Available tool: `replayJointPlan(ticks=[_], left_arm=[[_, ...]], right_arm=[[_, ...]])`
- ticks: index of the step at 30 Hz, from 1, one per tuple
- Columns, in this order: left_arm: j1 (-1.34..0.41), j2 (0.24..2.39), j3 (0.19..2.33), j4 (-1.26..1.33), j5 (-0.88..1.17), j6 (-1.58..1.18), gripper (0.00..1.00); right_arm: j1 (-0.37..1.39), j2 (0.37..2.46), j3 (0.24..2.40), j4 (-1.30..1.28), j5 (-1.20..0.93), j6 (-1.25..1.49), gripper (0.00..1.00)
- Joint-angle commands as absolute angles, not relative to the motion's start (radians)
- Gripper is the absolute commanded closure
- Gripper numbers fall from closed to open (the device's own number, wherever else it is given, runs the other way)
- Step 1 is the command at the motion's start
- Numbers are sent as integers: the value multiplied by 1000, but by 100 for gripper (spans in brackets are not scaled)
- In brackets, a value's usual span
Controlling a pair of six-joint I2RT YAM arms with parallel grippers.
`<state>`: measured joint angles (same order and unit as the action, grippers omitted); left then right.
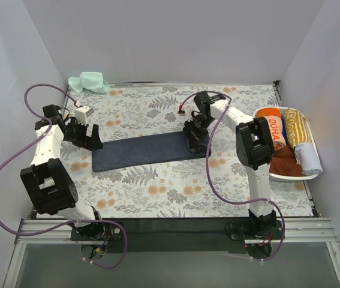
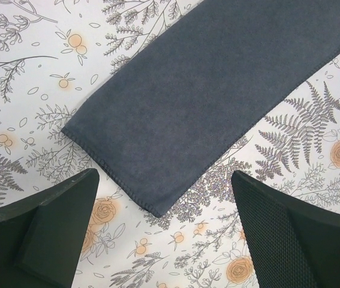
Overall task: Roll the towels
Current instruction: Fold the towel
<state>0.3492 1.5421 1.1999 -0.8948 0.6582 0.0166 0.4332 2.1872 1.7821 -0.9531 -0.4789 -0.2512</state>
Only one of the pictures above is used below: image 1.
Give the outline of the orange peach printed towel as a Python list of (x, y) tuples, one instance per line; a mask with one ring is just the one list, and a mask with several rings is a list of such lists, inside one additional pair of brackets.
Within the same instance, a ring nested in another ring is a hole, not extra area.
[(286, 146), (286, 141), (282, 135), (283, 124), (280, 110), (276, 107), (265, 107), (258, 110), (255, 117), (264, 117), (267, 120), (274, 149), (278, 151), (284, 148)]

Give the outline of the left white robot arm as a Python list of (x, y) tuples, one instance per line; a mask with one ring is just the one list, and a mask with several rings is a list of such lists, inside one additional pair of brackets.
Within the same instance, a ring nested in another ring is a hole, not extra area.
[(30, 166), (21, 170), (20, 177), (39, 214), (64, 217), (80, 236), (98, 240), (106, 231), (100, 213), (79, 200), (77, 188), (60, 159), (62, 142), (88, 151), (103, 148), (97, 124), (87, 135), (93, 112), (89, 106), (80, 106), (74, 116), (64, 117), (57, 105), (43, 107), (44, 116), (35, 124), (40, 141)]

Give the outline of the dark grey towel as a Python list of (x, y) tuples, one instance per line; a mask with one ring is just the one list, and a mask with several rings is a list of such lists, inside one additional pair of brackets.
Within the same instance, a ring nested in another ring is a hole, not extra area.
[(154, 134), (103, 143), (92, 153), (92, 170), (106, 172), (145, 164), (204, 158), (188, 149), (183, 132)]

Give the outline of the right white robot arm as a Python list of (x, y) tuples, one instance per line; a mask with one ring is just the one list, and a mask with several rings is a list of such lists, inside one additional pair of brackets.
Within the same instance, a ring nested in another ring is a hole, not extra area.
[(276, 226), (276, 212), (270, 199), (269, 166), (274, 145), (269, 124), (264, 117), (254, 118), (231, 105), (228, 95), (215, 91), (201, 91), (190, 96), (197, 110), (179, 106), (179, 113), (186, 116), (183, 132), (191, 152), (210, 153), (215, 131), (209, 131), (211, 123), (224, 124), (235, 133), (236, 155), (245, 167), (250, 200), (248, 224), (240, 228), (255, 238), (269, 235)]

